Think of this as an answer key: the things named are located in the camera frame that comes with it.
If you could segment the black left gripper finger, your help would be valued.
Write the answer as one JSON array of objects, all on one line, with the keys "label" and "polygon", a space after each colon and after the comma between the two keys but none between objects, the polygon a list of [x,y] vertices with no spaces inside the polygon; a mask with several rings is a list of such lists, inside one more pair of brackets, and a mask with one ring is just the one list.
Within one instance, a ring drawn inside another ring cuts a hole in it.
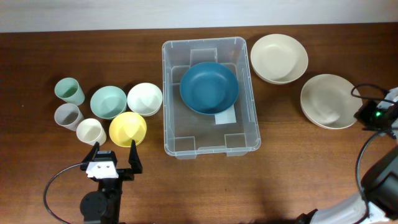
[{"label": "black left gripper finger", "polygon": [[131,165],[131,169],[134,174],[142,173],[142,164],[141,164],[141,160],[137,153],[135,140],[132,140],[132,142],[131,142],[131,149],[130,149],[130,153],[129,153],[128,163]]},{"label": "black left gripper finger", "polygon": [[95,142],[91,151],[86,155],[86,157],[82,160],[80,165],[80,170],[87,170],[88,164],[92,162],[100,149],[99,142]]}]

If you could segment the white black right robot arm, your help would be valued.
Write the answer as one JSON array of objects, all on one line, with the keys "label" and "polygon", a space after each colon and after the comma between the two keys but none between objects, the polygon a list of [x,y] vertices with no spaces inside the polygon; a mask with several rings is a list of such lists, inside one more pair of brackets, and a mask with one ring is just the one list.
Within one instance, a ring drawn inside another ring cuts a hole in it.
[{"label": "white black right robot arm", "polygon": [[397,148],[391,149],[364,175],[360,165],[365,150],[379,136],[397,137],[397,103],[379,108],[374,100],[365,103],[354,117],[364,124],[364,129],[375,133],[364,143],[355,166],[359,192],[341,203],[323,210],[301,214],[295,223],[377,223],[397,220]]}]

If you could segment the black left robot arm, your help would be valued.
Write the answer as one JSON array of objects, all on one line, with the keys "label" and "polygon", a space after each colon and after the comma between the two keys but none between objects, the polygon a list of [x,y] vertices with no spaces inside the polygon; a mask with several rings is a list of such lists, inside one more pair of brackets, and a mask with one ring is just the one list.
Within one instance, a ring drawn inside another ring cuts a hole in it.
[{"label": "black left robot arm", "polygon": [[80,202],[80,212],[85,223],[118,223],[123,182],[133,181],[142,173],[136,142],[131,141],[128,157],[130,168],[118,169],[114,151],[101,151],[96,142],[82,160],[80,170],[98,183],[98,189],[87,193]]}]

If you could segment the blue bowl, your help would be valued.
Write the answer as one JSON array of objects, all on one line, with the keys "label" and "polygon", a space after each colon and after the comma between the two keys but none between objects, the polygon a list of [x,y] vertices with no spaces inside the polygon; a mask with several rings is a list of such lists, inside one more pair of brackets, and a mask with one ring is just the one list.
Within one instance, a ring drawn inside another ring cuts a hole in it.
[{"label": "blue bowl", "polygon": [[216,62],[202,62],[184,73],[180,95],[191,110],[200,114],[218,114],[237,101],[239,82],[228,67]]}]

